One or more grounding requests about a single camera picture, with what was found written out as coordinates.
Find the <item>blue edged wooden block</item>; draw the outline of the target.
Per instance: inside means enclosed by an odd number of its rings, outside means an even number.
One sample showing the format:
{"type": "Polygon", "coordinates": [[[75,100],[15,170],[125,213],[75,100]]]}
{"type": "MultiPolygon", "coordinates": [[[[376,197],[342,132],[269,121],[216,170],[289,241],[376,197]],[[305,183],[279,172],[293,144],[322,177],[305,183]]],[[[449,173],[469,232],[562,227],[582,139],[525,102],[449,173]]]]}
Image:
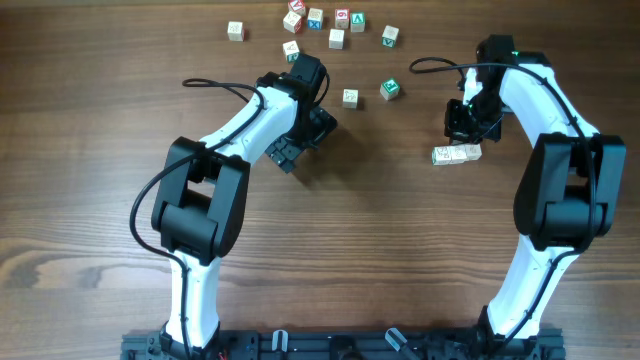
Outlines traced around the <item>blue edged wooden block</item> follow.
{"type": "Polygon", "coordinates": [[[468,161],[479,160],[482,156],[480,144],[465,144],[465,153],[468,161]]]}

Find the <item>blue P wooden block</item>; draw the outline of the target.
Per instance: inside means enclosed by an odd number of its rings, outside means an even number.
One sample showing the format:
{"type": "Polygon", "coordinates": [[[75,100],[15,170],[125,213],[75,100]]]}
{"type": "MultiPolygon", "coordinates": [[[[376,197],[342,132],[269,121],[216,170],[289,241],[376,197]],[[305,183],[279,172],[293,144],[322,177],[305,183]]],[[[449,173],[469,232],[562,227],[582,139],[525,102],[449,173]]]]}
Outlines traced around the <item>blue P wooden block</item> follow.
{"type": "Polygon", "coordinates": [[[466,148],[464,145],[449,146],[448,149],[450,153],[451,164],[460,164],[468,160],[466,148]]]}

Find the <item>wooden picture block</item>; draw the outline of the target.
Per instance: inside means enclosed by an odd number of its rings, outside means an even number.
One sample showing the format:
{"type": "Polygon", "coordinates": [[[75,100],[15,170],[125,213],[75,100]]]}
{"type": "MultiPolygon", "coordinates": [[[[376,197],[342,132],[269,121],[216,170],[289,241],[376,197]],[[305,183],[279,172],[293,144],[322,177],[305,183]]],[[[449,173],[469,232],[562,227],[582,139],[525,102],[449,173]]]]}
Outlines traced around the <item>wooden picture block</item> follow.
{"type": "Polygon", "coordinates": [[[434,166],[448,165],[451,163],[452,157],[448,146],[437,146],[432,151],[432,164],[434,166]]]}

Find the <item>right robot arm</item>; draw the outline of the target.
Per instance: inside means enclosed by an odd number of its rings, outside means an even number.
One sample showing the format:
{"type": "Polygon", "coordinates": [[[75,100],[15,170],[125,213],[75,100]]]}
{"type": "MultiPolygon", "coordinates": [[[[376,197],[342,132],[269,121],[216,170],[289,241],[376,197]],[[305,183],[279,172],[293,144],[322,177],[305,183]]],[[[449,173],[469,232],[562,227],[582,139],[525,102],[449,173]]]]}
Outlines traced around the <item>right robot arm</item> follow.
{"type": "Polygon", "coordinates": [[[457,145],[501,138],[512,112],[533,151],[517,189],[516,253],[497,295],[474,329],[446,333],[439,344],[467,358],[538,359],[561,350],[561,335],[540,318],[567,268],[612,226],[626,146],[602,135],[569,103],[546,56],[516,50],[510,35],[491,35],[475,64],[452,63],[461,100],[445,113],[445,135],[457,145]]]}

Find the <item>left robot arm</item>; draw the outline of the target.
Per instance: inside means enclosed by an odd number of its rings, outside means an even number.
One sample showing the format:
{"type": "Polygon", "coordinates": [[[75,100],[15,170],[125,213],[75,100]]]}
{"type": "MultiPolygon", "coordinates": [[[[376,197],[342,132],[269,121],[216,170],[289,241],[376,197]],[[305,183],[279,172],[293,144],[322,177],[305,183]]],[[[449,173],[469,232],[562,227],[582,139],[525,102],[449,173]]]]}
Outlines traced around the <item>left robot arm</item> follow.
{"type": "Polygon", "coordinates": [[[251,167],[269,157],[283,172],[315,149],[337,121],[320,103],[330,78],[321,61],[299,56],[289,72],[269,72],[250,86],[245,107],[216,132],[170,146],[157,187],[152,228],[172,270],[172,305],[160,332],[173,359],[214,359],[220,326],[216,295],[221,260],[237,241],[251,167]]]}

